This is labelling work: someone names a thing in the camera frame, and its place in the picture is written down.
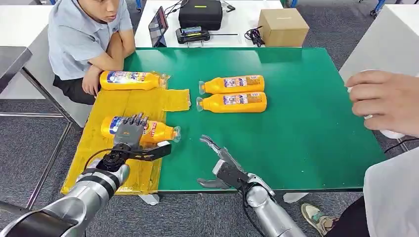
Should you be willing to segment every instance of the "human hand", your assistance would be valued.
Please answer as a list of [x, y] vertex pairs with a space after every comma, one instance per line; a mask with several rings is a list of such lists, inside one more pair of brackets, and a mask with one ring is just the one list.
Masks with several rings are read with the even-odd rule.
[[419, 135], [419, 78], [383, 71], [364, 71], [346, 83], [357, 116], [374, 115], [364, 121], [371, 130], [390, 130]]
[[95, 65], [91, 65], [82, 81], [83, 91], [87, 94], [96, 96], [99, 92], [99, 77], [102, 70]]

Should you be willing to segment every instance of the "green table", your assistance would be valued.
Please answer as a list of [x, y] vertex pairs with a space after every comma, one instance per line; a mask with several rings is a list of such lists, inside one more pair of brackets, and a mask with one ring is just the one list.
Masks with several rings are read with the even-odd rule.
[[[190, 89], [189, 111], [167, 113], [182, 139], [163, 158], [159, 191], [205, 192], [217, 155], [201, 134], [225, 146], [272, 189], [359, 190], [366, 169], [385, 160], [373, 134], [354, 116], [346, 88], [324, 48], [142, 48], [125, 70], [172, 75], [170, 89]], [[261, 74], [268, 106], [258, 114], [197, 112], [198, 81]]]

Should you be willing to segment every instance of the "black pants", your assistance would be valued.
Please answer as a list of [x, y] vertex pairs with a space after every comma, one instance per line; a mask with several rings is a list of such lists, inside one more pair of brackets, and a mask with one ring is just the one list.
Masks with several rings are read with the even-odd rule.
[[351, 204], [325, 237], [370, 237], [364, 197]]
[[63, 91], [63, 94], [73, 102], [93, 105], [95, 98], [93, 95], [87, 94], [85, 91], [83, 91], [82, 82], [83, 78], [61, 80], [59, 76], [55, 75], [53, 85], [60, 88]]

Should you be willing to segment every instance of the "blue shirt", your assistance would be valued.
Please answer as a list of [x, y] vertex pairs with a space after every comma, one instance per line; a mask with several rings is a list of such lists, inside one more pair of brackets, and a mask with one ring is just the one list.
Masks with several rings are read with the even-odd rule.
[[109, 23], [90, 18], [77, 0], [59, 0], [49, 15], [49, 61], [62, 80], [83, 78], [88, 60], [101, 55], [116, 31], [132, 28], [125, 0], [120, 0], [117, 16]]

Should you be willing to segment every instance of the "shoe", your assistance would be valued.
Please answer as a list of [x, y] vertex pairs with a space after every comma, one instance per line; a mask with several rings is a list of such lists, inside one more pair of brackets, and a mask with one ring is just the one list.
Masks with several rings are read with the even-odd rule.
[[338, 221], [338, 218], [324, 215], [320, 209], [313, 205], [304, 203], [301, 206], [301, 213], [310, 225], [312, 225], [323, 237], [329, 232]]

